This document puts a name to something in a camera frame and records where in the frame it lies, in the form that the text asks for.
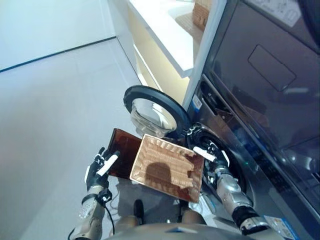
white cabinet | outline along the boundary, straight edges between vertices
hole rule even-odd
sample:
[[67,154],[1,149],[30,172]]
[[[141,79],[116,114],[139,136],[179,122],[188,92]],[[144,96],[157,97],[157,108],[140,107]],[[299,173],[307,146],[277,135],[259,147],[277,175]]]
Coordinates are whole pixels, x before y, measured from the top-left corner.
[[141,83],[183,107],[201,71],[226,0],[213,0],[202,32],[192,22],[194,3],[176,0],[111,0],[116,36]]

baseboard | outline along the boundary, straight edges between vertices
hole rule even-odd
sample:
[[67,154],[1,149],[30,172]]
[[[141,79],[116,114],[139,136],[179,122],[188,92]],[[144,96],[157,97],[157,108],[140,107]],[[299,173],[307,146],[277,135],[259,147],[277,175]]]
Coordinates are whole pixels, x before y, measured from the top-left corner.
[[11,69],[14,69],[14,68],[17,68],[17,67],[20,67],[20,66],[23,66],[23,65],[26,65],[26,64],[30,64],[30,63],[36,62],[36,61],[39,61],[39,60],[42,60],[42,59],[50,58],[50,57],[56,56],[58,54],[67,53],[67,52],[70,52],[72,50],[84,48],[84,47],[87,47],[87,46],[90,46],[90,45],[94,45],[94,44],[99,44],[99,43],[102,43],[102,42],[105,42],[105,41],[108,41],[108,40],[111,40],[111,39],[115,39],[115,38],[116,38],[116,36],[112,36],[112,37],[108,37],[108,38],[105,38],[105,39],[102,39],[102,40],[99,40],[99,41],[94,41],[94,42],[90,42],[90,43],[87,43],[87,44],[84,44],[84,45],[76,46],[76,47],[73,47],[73,48],[70,48],[70,49],[67,49],[67,50],[64,50],[64,51],[59,51],[59,52],[56,52],[56,53],[53,53],[53,54],[49,54],[49,55],[46,55],[46,56],[38,57],[38,58],[29,60],[29,61],[25,61],[23,63],[19,63],[17,65],[13,65],[13,66],[1,69],[0,73],[8,71],[8,70],[11,70]]

label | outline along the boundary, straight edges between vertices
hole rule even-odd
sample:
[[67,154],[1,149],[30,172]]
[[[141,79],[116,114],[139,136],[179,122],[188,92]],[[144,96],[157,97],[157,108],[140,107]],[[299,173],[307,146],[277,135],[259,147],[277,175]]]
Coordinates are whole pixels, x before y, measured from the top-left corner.
[[194,109],[198,112],[202,106],[202,102],[200,101],[200,99],[198,98],[197,95],[193,95],[192,98],[192,106],[194,107]]
[[264,218],[270,227],[272,227],[282,237],[292,240],[300,239],[286,219],[272,216],[264,216]]
[[293,27],[301,17],[297,0],[247,0],[281,22]]

wicker basket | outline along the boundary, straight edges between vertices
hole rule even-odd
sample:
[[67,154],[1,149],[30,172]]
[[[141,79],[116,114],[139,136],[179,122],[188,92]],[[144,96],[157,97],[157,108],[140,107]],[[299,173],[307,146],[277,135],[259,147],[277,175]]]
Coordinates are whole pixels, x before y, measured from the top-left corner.
[[202,31],[206,28],[211,5],[212,0],[195,0],[192,20]]
[[130,179],[168,195],[197,203],[204,158],[193,151],[145,134]]

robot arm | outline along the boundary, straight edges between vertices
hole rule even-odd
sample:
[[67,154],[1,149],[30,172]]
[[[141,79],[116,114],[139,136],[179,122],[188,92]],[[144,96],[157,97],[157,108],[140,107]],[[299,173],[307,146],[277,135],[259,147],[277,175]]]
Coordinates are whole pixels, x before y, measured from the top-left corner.
[[112,199],[112,193],[108,189],[107,171],[119,155],[120,152],[118,151],[110,154],[108,150],[105,151],[105,148],[102,147],[95,156],[93,163],[88,166],[84,177],[87,195],[82,200],[78,224],[70,234],[70,240],[101,239],[105,205]]
[[229,159],[208,137],[211,133],[195,124],[186,135],[189,148],[211,161],[212,173],[210,182],[216,189],[224,208],[232,216],[233,221],[243,235],[255,239],[283,239],[267,221],[252,208],[251,200],[243,193],[238,180],[229,171]]

